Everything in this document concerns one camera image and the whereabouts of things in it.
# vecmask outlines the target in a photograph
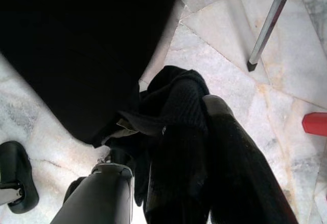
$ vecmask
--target red object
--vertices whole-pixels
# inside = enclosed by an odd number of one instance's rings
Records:
[[[306,114],[303,117],[302,125],[306,133],[327,136],[327,113]]]

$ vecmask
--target rubber tip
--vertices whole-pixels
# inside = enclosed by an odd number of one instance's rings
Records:
[[[254,71],[255,70],[255,68],[256,68],[256,65],[257,65],[258,63],[256,63],[256,64],[251,64],[249,61],[247,62],[247,69],[249,70],[249,72],[252,72],[252,71]]]

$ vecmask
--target marble floor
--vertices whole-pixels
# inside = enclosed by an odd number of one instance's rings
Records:
[[[288,0],[254,72],[246,60],[273,0],[177,0],[140,80],[164,65],[197,70],[266,156],[300,224],[327,223],[327,138],[304,133],[327,112],[327,0]],[[0,55],[0,143],[20,141],[40,195],[32,211],[0,207],[0,223],[50,223],[68,185],[108,153],[75,140]],[[134,206],[133,223],[146,223]]]

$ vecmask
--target black fabric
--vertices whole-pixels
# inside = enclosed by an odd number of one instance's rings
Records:
[[[120,113],[142,133],[109,140],[136,163],[135,201],[148,223],[297,223],[267,161],[233,117],[207,113],[195,71],[166,66]]]
[[[0,52],[74,137],[99,146],[175,0],[0,1]]]

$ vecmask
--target metal pole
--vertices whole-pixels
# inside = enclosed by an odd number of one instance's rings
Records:
[[[264,50],[266,43],[270,37],[272,30],[278,20],[279,15],[287,0],[274,0],[269,10],[266,21],[261,29],[260,35],[255,43],[252,54],[249,61],[247,62],[248,70],[254,71],[259,58],[261,57],[262,51]]]

